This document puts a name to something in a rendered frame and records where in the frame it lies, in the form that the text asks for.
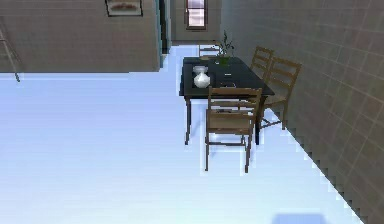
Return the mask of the black dining table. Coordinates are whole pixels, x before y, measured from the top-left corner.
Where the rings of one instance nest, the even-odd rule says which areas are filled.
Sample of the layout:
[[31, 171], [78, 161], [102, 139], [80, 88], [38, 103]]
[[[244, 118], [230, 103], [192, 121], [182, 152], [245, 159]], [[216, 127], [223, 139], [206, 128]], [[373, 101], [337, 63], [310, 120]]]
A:
[[274, 91], [259, 78], [240, 58], [231, 57], [227, 65], [216, 64], [214, 59], [201, 60], [199, 57], [184, 57], [182, 65], [182, 75], [180, 80], [179, 95], [184, 97], [186, 103], [186, 134], [185, 144], [188, 144], [191, 132], [191, 100], [207, 99], [208, 89], [198, 88], [194, 85], [193, 72], [195, 66], [206, 66], [208, 76], [211, 78], [210, 84], [214, 88], [224, 86], [234, 86], [237, 88], [252, 88], [263, 90], [260, 106], [269, 96], [274, 95]]

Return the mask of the framed wall picture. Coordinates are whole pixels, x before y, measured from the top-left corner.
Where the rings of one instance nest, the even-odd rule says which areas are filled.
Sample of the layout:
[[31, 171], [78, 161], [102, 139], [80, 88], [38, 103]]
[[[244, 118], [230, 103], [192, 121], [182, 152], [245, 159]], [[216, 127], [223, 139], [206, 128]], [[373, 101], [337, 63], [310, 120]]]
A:
[[105, 0], [109, 16], [141, 16], [141, 0]]

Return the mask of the green potted plant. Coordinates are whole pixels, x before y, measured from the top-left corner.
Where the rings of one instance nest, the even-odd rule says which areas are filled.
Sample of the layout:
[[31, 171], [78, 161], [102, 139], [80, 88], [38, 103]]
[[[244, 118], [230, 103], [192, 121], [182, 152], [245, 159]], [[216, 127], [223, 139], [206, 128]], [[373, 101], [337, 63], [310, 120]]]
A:
[[219, 65], [227, 65], [235, 47], [228, 39], [226, 31], [223, 31], [223, 38], [217, 43], [217, 46], [219, 47], [219, 51], [217, 53], [217, 63]]

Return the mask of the brown wooden chair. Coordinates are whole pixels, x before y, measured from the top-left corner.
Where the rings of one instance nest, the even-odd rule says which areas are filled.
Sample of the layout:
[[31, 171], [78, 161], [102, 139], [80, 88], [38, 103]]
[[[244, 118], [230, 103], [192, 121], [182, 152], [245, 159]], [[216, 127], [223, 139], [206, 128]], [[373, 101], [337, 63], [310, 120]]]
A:
[[[209, 169], [211, 145], [244, 146], [244, 171], [249, 172], [253, 129], [257, 120], [262, 89], [222, 87], [208, 90], [205, 125], [205, 170]], [[239, 142], [214, 142], [211, 134], [239, 135]]]
[[218, 55], [220, 48], [217, 45], [199, 45], [198, 46], [198, 55], [200, 57], [208, 56], [215, 57]]
[[272, 49], [257, 46], [251, 61], [250, 69], [260, 69], [262, 71], [262, 78], [265, 79], [268, 75], [273, 55], [274, 51]]
[[301, 63], [290, 61], [281, 57], [272, 58], [270, 68], [267, 75], [264, 77], [264, 81], [269, 87], [278, 85], [284, 90], [284, 93], [275, 93], [273, 96], [268, 97], [265, 100], [262, 112], [265, 112], [266, 109], [272, 109], [277, 106], [282, 108], [282, 112], [278, 115], [278, 121], [271, 122], [263, 118], [265, 124], [261, 125], [261, 128], [281, 123], [282, 129], [286, 129], [288, 104], [301, 68]]

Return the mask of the white round vase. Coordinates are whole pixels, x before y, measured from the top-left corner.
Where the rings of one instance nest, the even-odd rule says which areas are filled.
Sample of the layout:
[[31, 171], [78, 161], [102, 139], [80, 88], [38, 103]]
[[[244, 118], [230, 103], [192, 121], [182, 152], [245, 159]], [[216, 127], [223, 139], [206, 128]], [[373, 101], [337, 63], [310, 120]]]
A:
[[196, 74], [194, 84], [198, 88], [206, 88], [210, 85], [210, 77], [207, 75], [208, 68], [206, 66], [194, 66], [193, 72]]

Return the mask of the window with brown frame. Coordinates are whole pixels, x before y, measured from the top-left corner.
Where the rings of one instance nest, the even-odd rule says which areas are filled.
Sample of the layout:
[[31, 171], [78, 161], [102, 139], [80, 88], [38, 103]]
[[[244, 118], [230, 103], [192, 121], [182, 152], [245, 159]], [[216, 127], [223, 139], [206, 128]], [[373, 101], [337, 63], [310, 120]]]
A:
[[204, 30], [206, 28], [206, 0], [185, 0], [185, 18], [189, 30]]

